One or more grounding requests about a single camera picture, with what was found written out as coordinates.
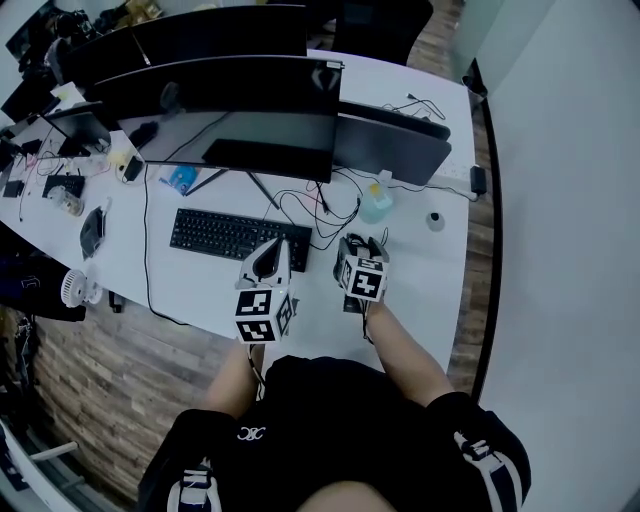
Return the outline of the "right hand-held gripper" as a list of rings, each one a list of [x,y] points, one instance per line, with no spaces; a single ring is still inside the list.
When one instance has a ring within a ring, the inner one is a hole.
[[[390,257],[383,244],[368,239],[369,257],[351,255],[351,244],[341,237],[333,269],[334,279],[344,291],[343,311],[362,313],[381,300],[386,290]]]

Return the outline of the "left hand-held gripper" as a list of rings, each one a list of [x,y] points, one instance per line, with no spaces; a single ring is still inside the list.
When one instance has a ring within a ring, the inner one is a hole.
[[[234,315],[237,339],[242,344],[279,343],[289,334],[296,315],[295,288],[255,281],[276,272],[278,281],[291,279],[290,246],[284,238],[262,243],[242,263]]]

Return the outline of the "black keyboard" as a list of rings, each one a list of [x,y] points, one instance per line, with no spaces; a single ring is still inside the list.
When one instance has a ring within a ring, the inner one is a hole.
[[[306,271],[312,229],[271,220],[179,208],[171,233],[172,248],[232,260],[244,260],[272,239],[289,242],[290,266]]]

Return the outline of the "person's right forearm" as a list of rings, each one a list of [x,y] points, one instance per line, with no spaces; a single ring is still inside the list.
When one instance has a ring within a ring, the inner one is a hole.
[[[439,363],[383,302],[370,304],[366,329],[385,373],[405,398],[426,407],[454,391]]]

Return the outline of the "person's left forearm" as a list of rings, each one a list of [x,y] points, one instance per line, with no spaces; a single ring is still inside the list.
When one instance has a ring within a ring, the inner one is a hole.
[[[255,369],[262,370],[264,347],[252,350]],[[258,378],[249,362],[248,345],[236,343],[204,395],[201,408],[241,418],[254,404]]]

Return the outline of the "translucent blue bottle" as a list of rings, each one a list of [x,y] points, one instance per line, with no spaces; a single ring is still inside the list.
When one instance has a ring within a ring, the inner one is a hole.
[[[363,222],[376,224],[390,213],[393,206],[389,189],[383,184],[372,183],[363,191],[358,214]]]

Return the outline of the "blue packet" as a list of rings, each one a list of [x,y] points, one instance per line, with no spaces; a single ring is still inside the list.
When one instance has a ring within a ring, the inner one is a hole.
[[[200,169],[193,166],[163,166],[159,182],[178,192],[181,196],[189,194],[198,180]]]

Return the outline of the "large curved black monitor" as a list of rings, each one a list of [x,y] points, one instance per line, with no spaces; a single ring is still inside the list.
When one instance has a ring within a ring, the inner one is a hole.
[[[103,80],[87,97],[127,136],[156,124],[139,150],[150,164],[328,183],[343,69],[310,57],[195,59]]]

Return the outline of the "black pouch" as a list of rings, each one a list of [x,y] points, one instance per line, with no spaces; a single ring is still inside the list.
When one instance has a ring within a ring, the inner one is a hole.
[[[83,260],[92,258],[104,242],[106,233],[106,218],[112,205],[112,198],[93,209],[86,217],[80,231],[80,247]]]

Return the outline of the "pale yellow box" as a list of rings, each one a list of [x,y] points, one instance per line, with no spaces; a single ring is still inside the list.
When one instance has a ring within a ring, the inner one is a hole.
[[[123,173],[134,156],[135,150],[132,148],[112,148],[107,155],[107,161],[117,173]]]

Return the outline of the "white desk fan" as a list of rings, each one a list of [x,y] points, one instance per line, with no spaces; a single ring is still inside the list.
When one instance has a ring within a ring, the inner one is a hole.
[[[70,269],[62,280],[60,297],[68,308],[76,308],[84,303],[97,305],[102,296],[103,288],[80,270]]]

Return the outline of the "clear jar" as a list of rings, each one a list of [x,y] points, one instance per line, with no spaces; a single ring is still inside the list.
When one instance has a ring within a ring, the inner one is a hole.
[[[52,201],[56,207],[71,216],[80,217],[84,211],[83,201],[63,186],[51,188],[47,194],[47,198]]]

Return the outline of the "flat black router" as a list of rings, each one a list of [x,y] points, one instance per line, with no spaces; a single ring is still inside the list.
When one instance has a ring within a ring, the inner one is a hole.
[[[49,192],[58,186],[63,187],[71,195],[80,198],[85,185],[84,176],[76,175],[49,175],[45,181],[42,197],[47,198]]]

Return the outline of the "small black screen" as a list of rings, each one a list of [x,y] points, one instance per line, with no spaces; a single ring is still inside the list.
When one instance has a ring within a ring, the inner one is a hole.
[[[58,155],[89,157],[111,145],[111,132],[118,129],[102,102],[84,102],[44,116],[64,136]]]

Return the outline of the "wide black monitor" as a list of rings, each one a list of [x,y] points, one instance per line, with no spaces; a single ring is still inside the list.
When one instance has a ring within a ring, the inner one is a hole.
[[[306,56],[305,8],[253,5],[198,10],[132,28],[150,65],[233,56]]]

